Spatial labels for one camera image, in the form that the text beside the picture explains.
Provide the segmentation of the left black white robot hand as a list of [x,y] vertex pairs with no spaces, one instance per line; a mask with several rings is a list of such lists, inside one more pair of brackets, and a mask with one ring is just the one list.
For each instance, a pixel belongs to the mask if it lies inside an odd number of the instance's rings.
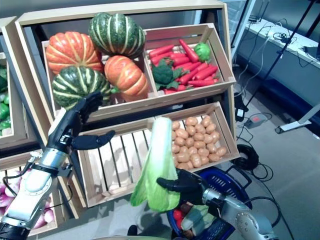
[[116,133],[114,130],[100,136],[79,135],[90,114],[96,112],[102,103],[101,92],[95,91],[80,99],[71,109],[62,111],[62,116],[51,125],[46,146],[69,154],[73,150],[92,150],[109,143]]

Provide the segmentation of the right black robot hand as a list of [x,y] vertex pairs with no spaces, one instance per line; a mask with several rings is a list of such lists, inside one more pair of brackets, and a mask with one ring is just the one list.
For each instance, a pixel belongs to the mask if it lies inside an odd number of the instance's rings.
[[199,175],[184,169],[177,168],[176,180],[158,177],[156,182],[171,192],[179,193],[179,203],[191,203],[193,205],[204,205],[203,195],[209,188],[208,183]]

